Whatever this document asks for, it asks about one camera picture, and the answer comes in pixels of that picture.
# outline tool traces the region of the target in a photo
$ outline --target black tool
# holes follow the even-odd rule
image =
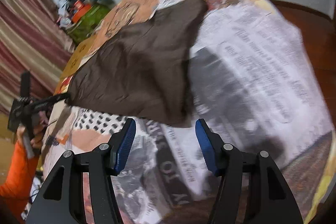
[[[7,127],[8,130],[14,133],[20,124],[26,127],[23,144],[28,159],[40,153],[39,149],[33,149],[30,145],[30,141],[34,138],[34,126],[40,122],[38,112],[48,110],[49,107],[58,101],[68,98],[70,98],[68,93],[62,93],[42,100],[36,100],[30,96],[30,72],[26,71],[21,74],[20,98],[13,101]]]
[[[249,196],[243,223],[302,224],[295,198],[271,156],[240,152],[211,132],[204,119],[196,122],[196,136],[208,169],[222,176],[208,224],[234,224],[243,173],[250,174]]]
[[[89,173],[94,222],[123,223],[110,176],[117,176],[125,168],[135,131],[135,121],[128,118],[120,132],[91,152],[75,155],[65,151],[43,183],[26,223],[86,223],[83,172]]]
[[[43,183],[26,223],[85,224],[83,172],[89,172],[94,222],[123,223],[110,176],[125,168],[135,130],[135,121],[129,118],[108,143],[91,152],[65,151]],[[266,151],[240,152],[211,132],[203,119],[196,122],[195,130],[208,169],[222,177],[208,224],[235,223],[243,173],[250,173],[245,224],[303,224],[289,186]]]

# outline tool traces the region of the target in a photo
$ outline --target brown cloth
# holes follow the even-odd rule
[[[122,27],[73,76],[71,104],[168,125],[185,122],[189,49],[206,11],[204,0],[185,0]]]

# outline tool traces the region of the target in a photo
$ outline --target newspaper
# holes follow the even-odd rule
[[[246,152],[288,165],[333,129],[299,30],[240,3],[209,12],[191,50],[197,112]]]

